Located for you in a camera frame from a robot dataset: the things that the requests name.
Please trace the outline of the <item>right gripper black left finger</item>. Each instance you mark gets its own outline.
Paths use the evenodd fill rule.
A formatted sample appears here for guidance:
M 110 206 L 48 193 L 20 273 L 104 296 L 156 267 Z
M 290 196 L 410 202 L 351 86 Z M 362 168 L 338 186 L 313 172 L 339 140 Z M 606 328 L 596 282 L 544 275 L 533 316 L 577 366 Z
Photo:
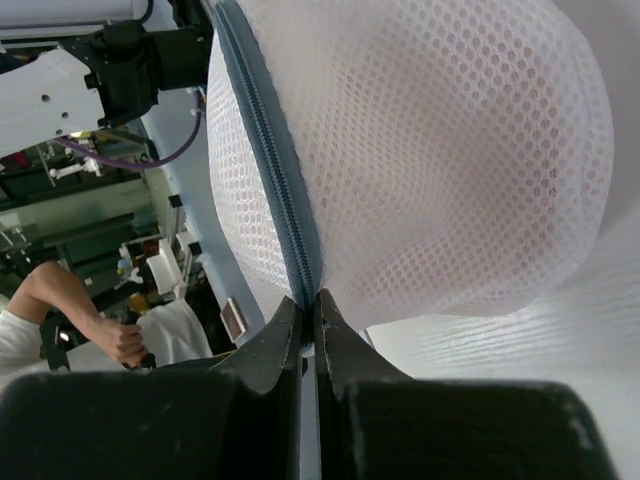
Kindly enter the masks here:
M 302 310 L 221 362 L 45 373 L 1 399 L 5 479 L 295 479 Z

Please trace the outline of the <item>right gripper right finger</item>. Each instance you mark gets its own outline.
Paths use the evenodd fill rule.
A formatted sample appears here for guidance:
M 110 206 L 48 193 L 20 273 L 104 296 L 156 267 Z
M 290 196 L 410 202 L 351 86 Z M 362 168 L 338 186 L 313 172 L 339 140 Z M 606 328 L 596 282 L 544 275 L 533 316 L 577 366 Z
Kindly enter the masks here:
M 536 381 L 417 380 L 314 305 L 321 474 L 326 479 L 614 479 L 586 404 Z

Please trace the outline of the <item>clear mesh laundry bag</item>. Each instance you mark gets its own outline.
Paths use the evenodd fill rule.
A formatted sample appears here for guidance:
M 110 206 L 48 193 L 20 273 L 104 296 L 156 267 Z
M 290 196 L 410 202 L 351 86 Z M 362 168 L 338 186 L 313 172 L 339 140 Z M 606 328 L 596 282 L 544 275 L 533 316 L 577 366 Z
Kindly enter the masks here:
M 328 290 L 357 329 L 498 316 L 591 250 L 614 134 L 550 1 L 218 1 L 219 222 L 265 318 Z

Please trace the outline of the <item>person's hand on handle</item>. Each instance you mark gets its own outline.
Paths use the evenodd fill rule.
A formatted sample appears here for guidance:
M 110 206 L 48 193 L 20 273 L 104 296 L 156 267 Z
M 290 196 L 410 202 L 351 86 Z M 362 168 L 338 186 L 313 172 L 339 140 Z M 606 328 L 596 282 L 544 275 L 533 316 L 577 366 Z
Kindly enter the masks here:
M 128 367 L 140 367 L 148 354 L 143 344 L 142 330 L 135 324 L 126 325 L 104 319 L 94 342 L 112 359 Z

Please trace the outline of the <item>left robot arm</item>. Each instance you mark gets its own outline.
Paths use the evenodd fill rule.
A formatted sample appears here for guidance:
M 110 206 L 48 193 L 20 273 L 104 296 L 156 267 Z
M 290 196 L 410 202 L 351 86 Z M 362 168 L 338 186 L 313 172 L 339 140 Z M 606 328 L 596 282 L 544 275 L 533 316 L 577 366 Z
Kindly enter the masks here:
M 4 1 L 1 154 L 113 128 L 166 92 L 202 87 L 213 21 L 202 1 Z M 13 57 L 18 39 L 52 45 Z

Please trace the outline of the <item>person's bare forearm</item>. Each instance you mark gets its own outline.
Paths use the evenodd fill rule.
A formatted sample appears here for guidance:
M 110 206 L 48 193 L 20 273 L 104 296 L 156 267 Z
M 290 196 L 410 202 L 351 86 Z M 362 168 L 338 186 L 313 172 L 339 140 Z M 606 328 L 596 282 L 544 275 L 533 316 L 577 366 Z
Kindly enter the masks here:
M 89 340 L 108 347 L 112 325 L 98 313 L 83 283 L 56 262 L 36 267 L 11 297 L 8 310 L 40 325 L 55 308 Z

